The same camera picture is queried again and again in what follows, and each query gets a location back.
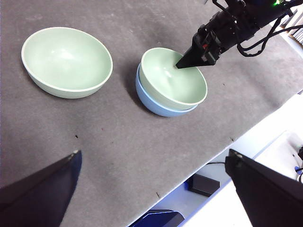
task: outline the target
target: black object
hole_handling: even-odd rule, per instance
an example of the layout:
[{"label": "black object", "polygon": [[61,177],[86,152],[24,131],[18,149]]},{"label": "black object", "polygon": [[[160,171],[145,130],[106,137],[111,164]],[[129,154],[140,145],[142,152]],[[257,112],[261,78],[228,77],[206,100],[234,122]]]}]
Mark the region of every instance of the black object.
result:
[{"label": "black object", "polygon": [[298,156],[303,160],[303,147],[299,149]]},{"label": "black object", "polygon": [[224,8],[217,0],[213,3],[222,11],[216,13],[208,24],[202,25],[193,36],[192,46],[187,50],[176,66],[188,68],[194,66],[215,65],[219,56],[237,44],[239,52],[245,57],[259,55],[265,48],[270,37],[281,31],[268,34],[263,40],[262,50],[256,54],[245,51],[253,47],[243,48],[241,43],[249,40],[254,34],[271,21],[285,15],[291,16],[291,7],[303,4],[303,0],[225,0],[228,7]]},{"label": "black object", "polygon": [[188,180],[188,190],[204,196],[211,196],[220,188],[220,182],[202,176],[199,174],[192,175]]},{"label": "black object", "polygon": [[0,226],[58,227],[75,191],[81,151],[0,189]]},{"label": "black object", "polygon": [[225,159],[237,194],[253,226],[300,226],[303,185],[230,149]]},{"label": "black object", "polygon": [[172,210],[150,210],[130,227],[177,227],[184,217]]}]

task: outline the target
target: blue bowl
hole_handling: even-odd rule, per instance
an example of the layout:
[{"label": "blue bowl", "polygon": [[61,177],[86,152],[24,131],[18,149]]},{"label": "blue bowl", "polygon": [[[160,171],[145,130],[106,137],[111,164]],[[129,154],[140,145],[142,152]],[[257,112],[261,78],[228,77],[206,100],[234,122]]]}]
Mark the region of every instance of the blue bowl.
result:
[{"label": "blue bowl", "polygon": [[193,109],[195,109],[198,106],[198,105],[195,105],[194,107],[192,107],[188,110],[172,110],[172,109],[169,109],[169,108],[157,103],[155,100],[153,100],[153,98],[151,98],[148,95],[148,93],[144,90],[144,88],[140,82],[140,79],[139,79],[140,65],[141,64],[139,64],[138,69],[137,69],[137,75],[136,75],[136,81],[135,81],[136,91],[137,91],[137,94],[138,94],[141,102],[144,104],[144,106],[147,109],[149,109],[153,113],[163,116],[163,117],[176,117],[176,116],[184,115],[184,114],[192,111]]}]

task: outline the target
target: stacked bowls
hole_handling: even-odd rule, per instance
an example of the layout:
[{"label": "stacked bowls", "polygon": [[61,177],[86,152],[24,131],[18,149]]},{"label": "stacked bowls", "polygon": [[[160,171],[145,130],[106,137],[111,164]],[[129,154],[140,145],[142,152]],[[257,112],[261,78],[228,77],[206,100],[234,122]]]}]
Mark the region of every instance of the stacked bowls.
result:
[{"label": "stacked bowls", "polygon": [[176,51],[152,48],[144,53],[136,75],[136,90],[142,103],[160,116],[186,114],[207,96],[207,84],[197,67],[178,69],[182,58]]}]

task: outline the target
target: bowl rim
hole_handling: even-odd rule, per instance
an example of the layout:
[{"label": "bowl rim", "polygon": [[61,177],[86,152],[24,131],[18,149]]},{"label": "bowl rim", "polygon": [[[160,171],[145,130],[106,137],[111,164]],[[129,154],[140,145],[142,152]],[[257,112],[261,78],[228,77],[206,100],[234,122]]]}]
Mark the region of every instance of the bowl rim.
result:
[{"label": "bowl rim", "polygon": [[[66,89],[66,88],[61,88],[61,87],[57,87],[57,86],[54,86],[54,85],[51,85],[49,83],[46,83],[45,81],[43,81],[42,79],[38,78],[33,72],[32,70],[30,70],[29,66],[27,65],[26,63],[26,60],[25,60],[25,56],[24,56],[24,52],[25,52],[25,47],[27,45],[27,43],[29,42],[29,40],[34,37],[35,35],[37,35],[38,33],[41,33],[41,32],[44,32],[45,30],[54,30],[54,29],[67,29],[67,30],[74,30],[74,31],[77,31],[77,32],[80,32],[80,33],[83,33],[85,35],[88,35],[89,37],[92,37],[94,40],[96,40],[99,44],[101,44],[101,46],[105,49],[105,51],[107,52],[108,56],[109,56],[109,59],[110,59],[110,70],[109,70],[109,73],[107,75],[107,77],[99,84],[93,86],[93,87],[89,87],[89,88],[85,88],[85,89]],[[76,28],[71,28],[71,27],[47,27],[47,28],[44,28],[44,29],[41,29],[41,30],[38,30],[36,32],[34,32],[33,34],[31,34],[26,40],[25,42],[23,43],[23,46],[22,46],[22,49],[21,49],[21,60],[22,60],[22,63],[24,65],[24,67],[26,68],[26,70],[28,71],[28,73],[30,74],[31,77],[33,77],[34,79],[36,79],[37,81],[39,81],[40,83],[50,87],[50,88],[53,88],[53,89],[56,89],[56,90],[60,90],[60,91],[66,91],[66,92],[85,92],[85,91],[91,91],[91,90],[94,90],[102,85],[104,85],[107,80],[109,79],[110,75],[112,74],[113,72],[113,60],[112,60],[112,56],[110,55],[110,52],[108,51],[108,49],[105,47],[105,45],[103,43],[101,43],[97,38],[93,37],[92,35],[86,33],[86,32],[83,32],[81,30],[78,30]]]},{"label": "bowl rim", "polygon": [[[143,64],[144,58],[146,57],[146,55],[147,55],[149,52],[151,52],[151,51],[153,51],[153,50],[156,50],[156,49],[163,49],[163,50],[167,50],[167,51],[170,51],[170,52],[174,52],[174,53],[180,54],[180,53],[177,52],[177,51],[174,51],[174,50],[171,50],[171,49],[168,49],[168,48],[165,48],[165,47],[154,47],[154,48],[151,48],[151,49],[147,50],[147,51],[143,54],[143,56],[142,56],[142,58],[141,58],[141,69],[142,69],[144,75],[146,75],[146,73],[144,72],[144,64]],[[203,81],[204,81],[204,83],[205,83],[205,88],[206,88],[206,89],[205,89],[205,95],[204,95],[204,97],[203,97],[200,101],[195,102],[195,103],[184,103],[184,102],[178,101],[178,100],[176,100],[176,99],[170,98],[170,97],[164,95],[163,93],[161,93],[156,87],[154,87],[154,86],[152,85],[152,83],[150,82],[150,80],[148,79],[147,76],[145,76],[145,78],[147,79],[147,81],[149,82],[149,84],[153,87],[153,89],[155,89],[160,95],[162,95],[162,96],[165,97],[166,99],[168,99],[168,100],[170,100],[170,101],[172,101],[172,102],[181,104],[181,105],[198,105],[198,104],[202,103],[202,102],[206,99],[206,97],[207,97],[207,92],[208,92],[208,91],[207,91],[207,82],[206,82],[206,80],[205,80],[205,78],[204,78],[202,72],[200,71],[200,69],[198,69],[198,67],[195,67],[195,68],[197,69],[197,71],[198,71],[198,72],[200,73],[200,75],[202,76],[202,79],[203,79]]]},{"label": "bowl rim", "polygon": [[139,85],[139,88],[142,90],[142,92],[147,96],[148,99],[150,99],[154,104],[156,104],[158,107],[162,108],[163,110],[165,111],[169,111],[169,112],[172,112],[172,113],[187,113],[187,112],[190,112],[192,111],[193,109],[195,109],[198,105],[195,105],[189,109],[186,109],[186,110],[173,110],[173,109],[170,109],[166,106],[163,106],[162,104],[158,103],[156,100],[154,100],[148,93],[147,91],[145,91],[141,81],[140,81],[140,67],[141,67],[141,63],[139,64],[138,66],[138,69],[137,69],[137,74],[136,74],[136,82],[138,83]]}]

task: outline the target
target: black cable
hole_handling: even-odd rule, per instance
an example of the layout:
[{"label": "black cable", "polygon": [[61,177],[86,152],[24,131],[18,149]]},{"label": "black cable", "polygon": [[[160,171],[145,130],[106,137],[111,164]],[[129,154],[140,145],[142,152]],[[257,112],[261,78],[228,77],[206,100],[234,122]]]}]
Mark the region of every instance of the black cable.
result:
[{"label": "black cable", "polygon": [[207,165],[211,165],[211,164],[225,164],[225,162],[209,162],[209,163],[207,163]]},{"label": "black cable", "polygon": [[[269,36],[269,35],[271,35],[271,34],[273,34],[273,32],[275,31],[275,29],[279,26],[279,24],[281,23],[281,20],[283,19],[283,17],[285,17],[285,15],[282,15],[281,17],[279,17],[277,20],[276,20],[276,22],[275,22],[275,24],[273,25],[273,27],[271,28],[271,30],[269,31],[269,33],[268,33],[268,35],[267,36]],[[245,48],[245,47],[242,47],[242,49],[244,50],[244,51],[249,51],[249,50],[251,50],[251,49],[253,49],[253,47],[247,47],[247,48]]]},{"label": "black cable", "polygon": [[[277,21],[279,21],[279,24],[280,24],[280,22],[281,22],[280,20],[282,20],[282,18],[285,16],[285,15],[282,15],[282,16],[280,16],[280,17],[277,19],[277,21],[275,22],[275,25],[271,28],[270,32],[268,33],[268,35],[267,35],[265,38],[259,40],[258,42],[256,42],[255,44],[253,44],[253,45],[250,46],[250,47],[243,48],[243,47],[241,46],[241,44],[240,44],[240,41],[239,41],[238,26],[237,26],[237,24],[236,24],[237,18],[236,18],[235,16],[233,16],[232,14],[230,14],[230,12],[228,12],[226,8],[224,8],[222,5],[220,5],[220,4],[217,2],[217,0],[213,0],[213,4],[216,5],[217,7],[219,7],[220,9],[222,9],[225,13],[227,13],[227,14],[232,18],[233,25],[234,25],[234,28],[235,28],[236,40],[237,40],[237,49],[238,49],[238,51],[240,52],[240,54],[242,54],[244,57],[255,57],[255,56],[258,56],[259,54],[261,54],[261,53],[264,51],[265,47],[266,47],[267,41],[268,41],[271,37],[273,37],[273,36],[275,36],[275,35],[277,35],[277,34],[280,34],[280,33],[282,33],[282,32],[286,32],[286,31],[289,31],[289,30],[292,30],[292,29],[303,28],[303,25],[298,25],[298,26],[293,26],[293,27],[289,27],[289,28],[286,28],[286,29],[282,29],[282,30],[280,30],[280,31],[277,31],[277,32],[274,32],[274,33],[273,33],[273,31],[277,28],[277,25],[276,25],[276,24],[277,24]],[[255,53],[255,54],[248,54],[248,53],[245,53],[245,52],[244,52],[245,50],[251,50],[251,49],[255,48],[256,46],[258,46],[258,45],[261,44],[261,43],[263,43],[263,44],[262,44],[262,48],[261,48],[261,50],[258,51],[257,53]]]},{"label": "black cable", "polygon": [[277,35],[277,34],[280,34],[282,32],[286,32],[286,31],[289,31],[289,30],[292,30],[292,29],[297,29],[297,28],[303,28],[303,25],[297,25],[297,26],[293,26],[293,27],[288,27],[288,28],[285,28],[285,29],[282,29],[280,31],[277,31],[277,32],[274,32],[273,34],[269,35],[269,36],[266,36],[265,38],[259,40],[258,42],[256,42],[255,44],[253,44],[250,48],[254,48],[256,46],[258,46],[259,44],[261,44],[262,42],[270,39],[271,37]]},{"label": "black cable", "polygon": [[[280,16],[276,21],[275,21],[275,24],[273,25],[273,27],[270,29],[268,36],[270,36],[271,34],[273,34],[273,32],[275,31],[275,29],[279,26],[279,24],[281,23],[282,19],[285,17],[286,15],[282,15]],[[241,46],[241,44],[238,44],[237,45],[237,49],[238,51],[240,52],[240,54],[242,54],[243,56],[245,57],[255,57],[255,56],[258,56],[260,54],[262,54],[262,52],[265,50],[265,47],[266,47],[266,44],[267,44],[268,40],[265,40],[262,44],[262,47],[261,47],[261,50],[259,50],[258,52],[256,53],[253,53],[253,54],[250,54],[250,53],[245,53],[244,51],[249,51],[251,50],[252,48],[251,47],[247,47],[247,48],[244,48]]]}]

